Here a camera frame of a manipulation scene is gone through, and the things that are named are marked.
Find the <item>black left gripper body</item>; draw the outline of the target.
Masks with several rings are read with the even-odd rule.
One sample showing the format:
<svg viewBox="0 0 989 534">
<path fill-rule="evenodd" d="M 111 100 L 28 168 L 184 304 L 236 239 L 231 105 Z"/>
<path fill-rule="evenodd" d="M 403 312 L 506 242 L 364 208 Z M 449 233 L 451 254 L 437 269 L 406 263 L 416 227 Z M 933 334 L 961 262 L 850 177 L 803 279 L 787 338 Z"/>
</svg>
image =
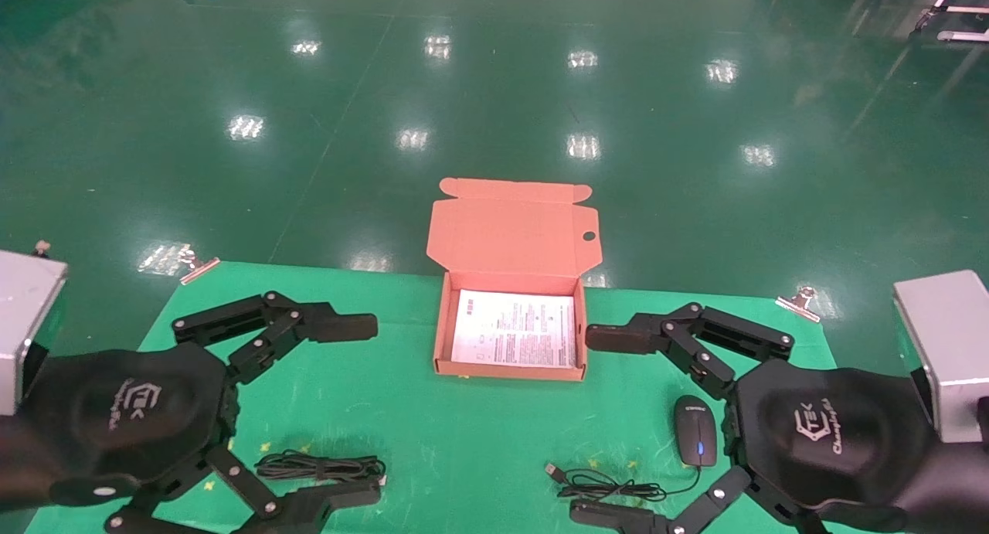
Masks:
<svg viewBox="0 0 989 534">
<path fill-rule="evenodd" d="M 89 507 L 173 481 L 218 434 L 226 365 L 189 343 L 50 357 L 2 418 L 2 511 Z"/>
</svg>

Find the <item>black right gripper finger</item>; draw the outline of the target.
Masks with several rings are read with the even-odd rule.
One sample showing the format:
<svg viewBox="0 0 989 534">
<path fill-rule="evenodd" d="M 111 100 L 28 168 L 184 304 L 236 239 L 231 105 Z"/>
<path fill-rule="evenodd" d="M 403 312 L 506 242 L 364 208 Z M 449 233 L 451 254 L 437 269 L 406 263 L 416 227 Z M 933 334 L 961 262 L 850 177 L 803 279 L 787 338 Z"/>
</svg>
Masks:
<svg viewBox="0 0 989 534">
<path fill-rule="evenodd" d="M 820 531 L 820 473 L 816 468 L 780 466 L 770 470 L 734 464 L 673 519 L 647 508 L 605 502 L 618 495 L 658 502 L 667 494 L 654 482 L 615 482 L 590 468 L 569 472 L 571 519 L 617 533 L 702 533 L 742 495 L 799 533 Z"/>
<path fill-rule="evenodd" d="M 690 302 L 667 315 L 636 313 L 624 325 L 590 324 L 586 327 L 584 343 L 598 352 L 664 355 L 707 396 L 724 400 L 734 389 L 736 375 L 708 345 L 757 362 L 787 361 L 794 348 L 794 337 Z"/>
</svg>

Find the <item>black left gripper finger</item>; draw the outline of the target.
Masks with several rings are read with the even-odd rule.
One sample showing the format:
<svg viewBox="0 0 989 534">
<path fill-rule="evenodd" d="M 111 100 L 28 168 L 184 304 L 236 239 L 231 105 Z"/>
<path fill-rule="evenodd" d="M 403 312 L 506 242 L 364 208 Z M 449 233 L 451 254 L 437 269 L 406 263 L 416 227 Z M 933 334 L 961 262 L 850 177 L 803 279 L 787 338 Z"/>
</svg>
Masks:
<svg viewBox="0 0 989 534">
<path fill-rule="evenodd" d="M 331 459 L 286 450 L 258 461 L 259 474 L 225 446 L 209 450 L 163 488 L 139 488 L 106 519 L 106 533 L 202 533 L 202 528 L 156 519 L 158 506 L 195 481 L 218 475 L 251 514 L 236 533 L 321 533 L 333 512 L 375 505 L 384 485 L 378 457 Z"/>
<path fill-rule="evenodd" d="M 210 308 L 172 322 L 178 344 L 207 348 L 248 333 L 251 340 L 229 355 L 230 382 L 253 382 L 301 342 L 355 342 L 375 338 L 375 315 L 340 315 L 328 302 L 297 302 L 276 291 Z"/>
</svg>

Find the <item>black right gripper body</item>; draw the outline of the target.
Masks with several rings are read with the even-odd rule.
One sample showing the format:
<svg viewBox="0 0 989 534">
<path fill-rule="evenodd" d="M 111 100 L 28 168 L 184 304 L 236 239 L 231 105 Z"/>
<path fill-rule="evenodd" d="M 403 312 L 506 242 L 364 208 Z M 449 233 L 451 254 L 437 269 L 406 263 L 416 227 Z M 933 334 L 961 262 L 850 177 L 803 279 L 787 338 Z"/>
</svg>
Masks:
<svg viewBox="0 0 989 534">
<path fill-rule="evenodd" d="M 734 461 L 757 501 L 793 524 L 950 533 L 955 504 L 910 380 L 764 362 L 726 397 Z"/>
</svg>

